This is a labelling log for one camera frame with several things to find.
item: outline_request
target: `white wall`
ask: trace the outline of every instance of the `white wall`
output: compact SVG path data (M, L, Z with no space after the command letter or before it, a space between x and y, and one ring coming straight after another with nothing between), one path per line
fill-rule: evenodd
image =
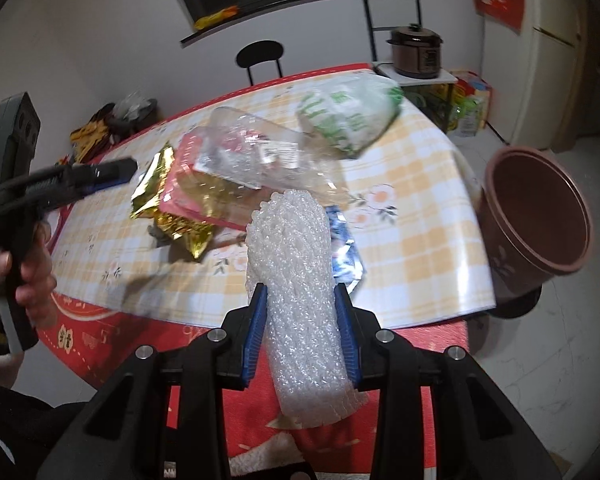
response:
M423 0L424 25L444 39L446 68L478 71L482 18L472 0ZM399 10L391 25L413 21ZM362 0L278 10L184 49L191 33L178 0L9 0L0 12L0 100L28 90L43 122L36 166L68 149L68 134L101 105L139 90L166 115L247 86L235 65L253 41L285 46L285 75L370 61ZM255 67L256 81L276 76Z

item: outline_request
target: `pressure cooker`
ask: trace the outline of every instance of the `pressure cooker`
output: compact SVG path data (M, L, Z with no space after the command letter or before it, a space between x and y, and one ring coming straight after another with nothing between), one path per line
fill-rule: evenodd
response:
M433 79L440 73L440 45L442 38L417 23L391 31L394 70L417 79Z

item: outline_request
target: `white and green plastic bag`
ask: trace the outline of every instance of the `white and green plastic bag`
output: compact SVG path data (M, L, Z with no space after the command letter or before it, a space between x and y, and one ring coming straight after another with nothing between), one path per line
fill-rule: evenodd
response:
M400 113L402 98L396 82L361 72L311 90L302 98L298 116L332 146L355 155L391 125Z

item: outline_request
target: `black window sill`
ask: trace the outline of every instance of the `black window sill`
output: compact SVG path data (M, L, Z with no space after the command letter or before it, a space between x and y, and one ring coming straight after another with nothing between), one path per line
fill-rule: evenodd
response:
M207 36L210 36L211 34L213 34L215 32L218 32L220 30L223 30L224 28L230 27L231 25L235 25L236 23L244 22L245 20L248 20L250 18L254 18L254 17L260 16L262 14L267 14L268 12L273 12L274 10L285 9L285 7L291 7L291 6L296 6L299 4L305 4L305 3L309 3L309 2L315 2L315 1L318 1L318 0L279 0L279 1L268 3L268 4L262 4L262 5L259 5L258 7L253 7L251 9L249 9L249 8L246 8L244 10L241 9L240 12L236 16L229 18L227 20L224 20L224 22L218 23L217 25L213 25L209 28L205 28L204 30L199 30L197 32L194 32L190 36L187 36L183 40L180 40L180 46L182 48L185 48L186 46L189 46L190 44L193 44L199 40L202 40L203 38L206 38Z

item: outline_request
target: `cooker lid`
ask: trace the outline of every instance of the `cooker lid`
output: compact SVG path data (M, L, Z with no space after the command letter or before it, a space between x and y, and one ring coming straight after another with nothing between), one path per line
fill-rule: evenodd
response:
M398 27L391 31L391 39L398 44L421 44L422 46L440 46L442 38L428 28L422 28L417 23L409 27Z

